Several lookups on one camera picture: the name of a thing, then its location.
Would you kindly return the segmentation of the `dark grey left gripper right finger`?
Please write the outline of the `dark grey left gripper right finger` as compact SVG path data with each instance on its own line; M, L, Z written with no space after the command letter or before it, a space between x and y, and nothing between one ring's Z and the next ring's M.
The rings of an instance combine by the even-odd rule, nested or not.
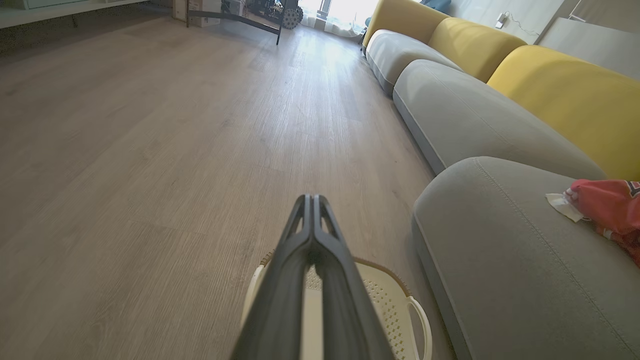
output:
M313 196L313 248L322 279L323 358L393 360L394 354L329 201Z

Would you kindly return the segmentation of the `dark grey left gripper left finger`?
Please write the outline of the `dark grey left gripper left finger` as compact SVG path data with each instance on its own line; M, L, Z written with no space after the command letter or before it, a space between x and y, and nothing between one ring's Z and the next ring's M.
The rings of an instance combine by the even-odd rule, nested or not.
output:
M311 195L300 195L233 348L233 360L300 358L304 288L313 249L312 215Z

